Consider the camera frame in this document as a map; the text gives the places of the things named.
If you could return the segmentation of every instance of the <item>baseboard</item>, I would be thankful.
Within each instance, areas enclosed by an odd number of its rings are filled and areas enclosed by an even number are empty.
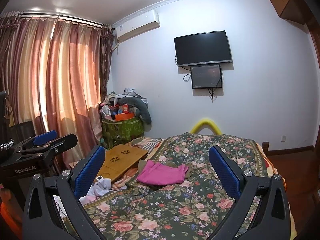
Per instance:
[[[305,151],[313,151],[315,148],[310,146],[300,147],[300,148],[292,148],[292,149],[284,149],[284,150],[274,150],[274,151],[267,151],[265,153],[266,156],[273,156],[273,155],[282,155],[282,154],[290,154],[290,153],[297,153],[297,152],[305,152]]]

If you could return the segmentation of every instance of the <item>metal screw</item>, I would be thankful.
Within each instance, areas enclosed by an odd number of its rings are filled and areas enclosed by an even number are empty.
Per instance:
[[[252,176],[252,171],[245,170],[243,173],[244,173],[247,177],[251,177],[251,176]]]
[[[276,180],[281,180],[281,175],[275,174],[275,179],[276,179]]]
[[[39,178],[40,178],[40,174],[39,173],[33,175],[33,179],[39,179]]]
[[[62,175],[66,177],[66,176],[69,176],[70,173],[71,173],[71,171],[69,171],[69,170],[64,170],[64,171],[62,172]]]

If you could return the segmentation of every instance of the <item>white wall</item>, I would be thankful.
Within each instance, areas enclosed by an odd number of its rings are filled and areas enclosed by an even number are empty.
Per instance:
[[[151,137],[190,131],[202,118],[223,133],[270,142],[270,150],[313,144],[317,71],[307,31],[280,19],[269,0],[180,0],[156,9],[161,27],[129,39],[112,55],[116,92],[148,98]],[[174,37],[226,30],[233,64],[211,102],[175,65]],[[287,140],[281,143],[281,136]]]
[[[110,69],[110,74],[109,74],[109,81],[107,83],[107,91],[110,94],[112,91],[114,91],[113,89],[113,79],[112,79],[112,69]]]

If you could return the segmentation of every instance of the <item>wooden bedpost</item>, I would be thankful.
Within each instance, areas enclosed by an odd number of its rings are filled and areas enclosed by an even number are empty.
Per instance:
[[[268,156],[269,142],[263,142],[261,147],[262,147],[263,153],[266,156]]]

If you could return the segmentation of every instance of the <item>pink cloth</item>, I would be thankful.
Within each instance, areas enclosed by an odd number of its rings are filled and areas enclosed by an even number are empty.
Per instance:
[[[184,176],[188,170],[185,164],[177,168],[172,168],[161,164],[147,161],[146,166],[137,177],[137,181],[150,185],[166,186],[171,184],[179,184],[184,181]]]

